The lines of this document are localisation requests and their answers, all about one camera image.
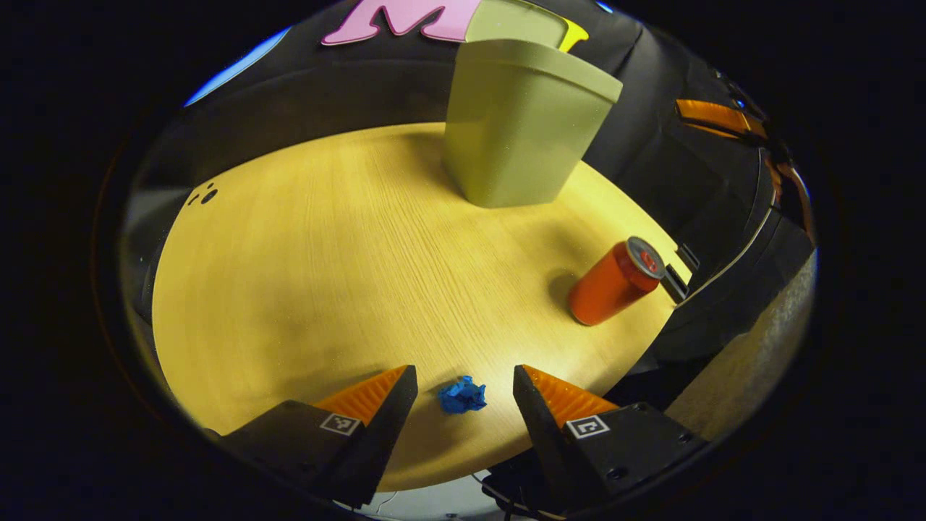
wooden tabletop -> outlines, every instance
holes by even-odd
[[[669,294],[594,327],[570,317],[566,295],[630,235],[688,280],[675,243],[584,163],[551,204],[476,207],[444,174],[443,132],[328,136],[193,191],[157,267],[153,320],[193,419],[224,435],[283,400],[311,403],[411,363],[419,396],[380,491],[413,489],[531,446],[516,364],[599,395],[627,373],[669,319]],[[444,414],[437,390],[462,375],[486,384],[488,406]]]

light green trash bin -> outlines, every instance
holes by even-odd
[[[461,44],[444,167],[473,204],[552,202],[618,100],[610,74],[520,40]]]

orange strap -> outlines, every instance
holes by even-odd
[[[769,139],[762,123],[749,114],[716,103],[676,99],[675,108],[685,124],[724,137]]]

crumpled paper ball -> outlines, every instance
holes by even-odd
[[[459,382],[441,389],[437,393],[441,409],[445,413],[463,414],[466,411],[479,411],[485,407],[485,385],[472,383],[472,376],[463,376]]]

